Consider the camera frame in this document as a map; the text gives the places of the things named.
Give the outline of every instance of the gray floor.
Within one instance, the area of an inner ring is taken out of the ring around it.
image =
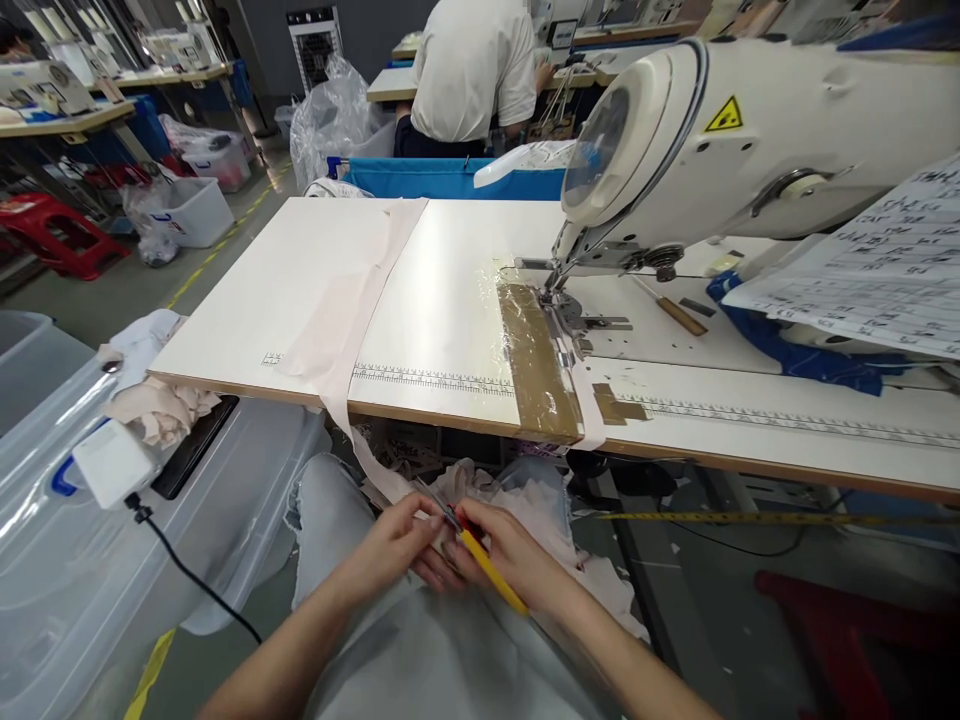
[[[246,219],[182,294],[176,311],[190,314],[284,199],[296,194],[292,171],[282,172],[286,153],[267,152],[266,159],[268,168],[260,168],[240,193],[228,196],[235,217]],[[247,215],[265,191],[257,210]],[[147,268],[134,254],[91,283],[48,272],[0,301],[0,307],[50,315],[62,329],[96,347],[136,318],[167,305],[210,252],[185,250],[159,269]],[[699,488],[692,484],[682,490],[674,509],[701,507],[704,498]],[[580,520],[574,532],[582,546],[611,557],[615,565],[626,564],[607,524]],[[812,703],[804,668],[778,608],[753,590],[757,570],[772,569],[921,608],[956,595],[960,587],[953,556],[841,535],[832,529],[808,533],[795,553],[776,560],[750,557],[679,528],[647,525],[631,532],[642,560],[635,569],[645,574],[655,590],[655,597],[648,600],[665,616],[667,635],[683,655],[681,665],[688,682],[731,720],[795,718],[799,707],[809,709]],[[769,551],[789,545],[795,530],[726,527],[704,532],[739,547]],[[261,634],[269,635],[289,613],[295,578],[293,557],[277,576],[254,591],[243,608]],[[192,717],[253,648],[236,624],[208,637],[178,631],[142,718]],[[77,717],[123,718],[148,657],[145,651],[142,657],[114,668],[109,682],[103,683],[96,698],[88,698]]]

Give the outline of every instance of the person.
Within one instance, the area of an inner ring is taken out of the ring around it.
[[[338,460],[321,455],[308,463],[296,502],[302,602],[213,694],[201,720],[557,720],[621,712],[633,720],[718,720],[506,510],[472,499],[457,508],[489,535],[493,565],[538,624],[572,639],[572,655],[586,655],[590,662],[579,669],[487,587],[459,543],[442,546],[457,572],[444,562],[431,547],[441,510],[424,495],[408,495],[371,527],[356,483]],[[408,569],[429,587],[415,584]],[[316,589],[304,587],[311,573],[326,574]],[[608,689],[590,685],[593,668]]]
[[[482,157],[496,113],[520,138],[553,78],[534,67],[533,22],[523,0],[440,0],[414,60],[417,95],[397,108],[395,157]]]
[[[20,28],[5,17],[0,17],[0,62],[18,63],[33,60],[33,50],[28,44],[33,40],[33,31]]]

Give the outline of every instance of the yellow floor line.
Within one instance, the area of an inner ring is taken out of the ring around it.
[[[173,644],[173,633],[176,630],[170,630],[166,635],[157,640],[153,646],[153,653],[147,661],[147,667],[140,676],[140,683],[137,685],[137,692],[133,695],[133,701],[123,714],[123,720],[140,720],[143,709],[147,706],[147,695],[150,694],[150,688],[160,677],[160,669],[167,659],[167,653],[170,652],[170,646]]]
[[[266,200],[267,195],[269,195],[269,194],[270,194],[271,192],[273,192],[274,190],[278,189],[278,188],[277,188],[277,181],[278,181],[280,178],[282,178],[292,166],[293,166],[293,161],[291,160],[291,161],[289,161],[289,162],[283,167],[282,170],[280,170],[279,173],[277,173],[276,178],[274,178],[272,181],[270,181],[270,187],[268,187],[266,190],[264,190],[264,191],[260,194],[260,197],[258,197],[256,200],[253,201],[253,205],[251,205],[249,208],[247,208],[247,211],[243,214],[243,217],[241,217],[239,220],[237,220],[237,222],[234,224],[234,226],[233,226],[232,228],[230,228],[230,232],[228,232],[228,233],[226,234],[226,236],[224,236],[223,240],[221,240],[221,241],[213,248],[213,251],[207,256],[207,258],[203,261],[203,263],[200,265],[200,267],[197,268],[196,272],[194,272],[193,275],[191,275],[190,277],[188,277],[188,278],[187,278],[187,281],[180,287],[180,289],[177,290],[177,292],[175,292],[175,293],[173,294],[173,298],[170,300],[169,303],[167,303],[167,309],[168,309],[168,310],[172,310],[172,309],[173,309],[173,306],[177,304],[177,301],[178,301],[181,297],[183,297],[183,294],[184,294],[187,290],[189,290],[189,289],[190,289],[190,286],[193,285],[193,284],[197,281],[197,278],[200,277],[201,274],[203,274],[204,268],[206,268],[207,265],[210,264],[210,261],[213,260],[213,259],[220,253],[220,251],[223,250],[224,247],[226,247],[227,243],[230,241],[230,238],[232,238],[234,235],[237,234],[237,231],[240,230],[240,227],[241,227],[247,220],[250,219],[250,216],[251,216],[251,215],[253,215],[254,210],[256,210],[258,207],[260,207],[260,203],[262,203],[264,200]]]

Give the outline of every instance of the white plug adapter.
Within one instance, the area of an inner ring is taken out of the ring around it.
[[[146,487],[163,466],[127,427],[110,420],[73,449],[73,459],[104,510],[119,510],[130,493]]]

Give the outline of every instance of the yellow tape measure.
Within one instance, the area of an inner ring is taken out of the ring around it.
[[[846,513],[610,513],[592,515],[598,520],[644,520],[654,522],[718,523],[740,525],[958,525],[955,517],[848,515]]]

